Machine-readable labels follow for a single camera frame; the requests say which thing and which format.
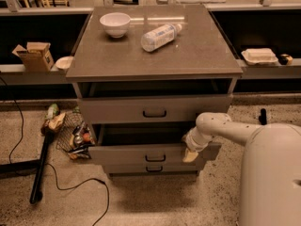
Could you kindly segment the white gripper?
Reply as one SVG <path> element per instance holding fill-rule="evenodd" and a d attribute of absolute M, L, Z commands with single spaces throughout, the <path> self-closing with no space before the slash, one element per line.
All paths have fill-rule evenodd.
<path fill-rule="evenodd" d="M 201 133 L 197 127 L 190 129 L 182 136 L 182 142 L 185 142 L 187 146 L 182 161 L 184 163 L 194 162 L 198 157 L 198 152 L 203 151 L 211 140 L 211 136 Z"/>

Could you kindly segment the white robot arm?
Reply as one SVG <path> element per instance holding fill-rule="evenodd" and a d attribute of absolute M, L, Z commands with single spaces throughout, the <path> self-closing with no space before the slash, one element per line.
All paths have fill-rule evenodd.
<path fill-rule="evenodd" d="M 183 136 L 190 163 L 215 137 L 245 147 L 239 226 L 301 226 L 301 127 L 235 122 L 226 113 L 202 113 Z"/>

